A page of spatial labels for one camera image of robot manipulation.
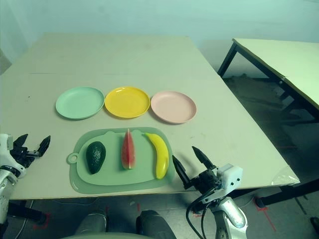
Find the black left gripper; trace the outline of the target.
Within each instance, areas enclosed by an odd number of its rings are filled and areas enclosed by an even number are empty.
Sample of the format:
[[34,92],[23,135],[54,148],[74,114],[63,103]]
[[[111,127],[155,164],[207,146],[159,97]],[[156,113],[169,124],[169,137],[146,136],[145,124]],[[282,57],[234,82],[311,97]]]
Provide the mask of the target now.
[[36,157],[41,157],[49,147],[51,136],[46,137],[39,145],[37,151],[28,151],[27,147],[24,147],[24,143],[28,137],[28,134],[21,135],[13,142],[13,149],[10,151],[11,156],[17,163],[24,168],[28,168]]

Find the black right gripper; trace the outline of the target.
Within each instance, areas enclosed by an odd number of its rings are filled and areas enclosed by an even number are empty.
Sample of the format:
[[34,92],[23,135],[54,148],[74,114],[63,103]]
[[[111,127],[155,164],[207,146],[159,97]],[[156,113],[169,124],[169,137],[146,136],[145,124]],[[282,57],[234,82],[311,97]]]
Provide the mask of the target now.
[[198,176],[189,179],[182,163],[173,155],[172,161],[175,170],[183,183],[184,189],[194,187],[201,194],[205,194],[212,189],[221,189],[222,182],[213,172],[213,169],[216,168],[216,165],[214,165],[200,149],[196,148],[195,146],[192,146],[192,149],[197,159],[207,168],[207,170],[203,171]]

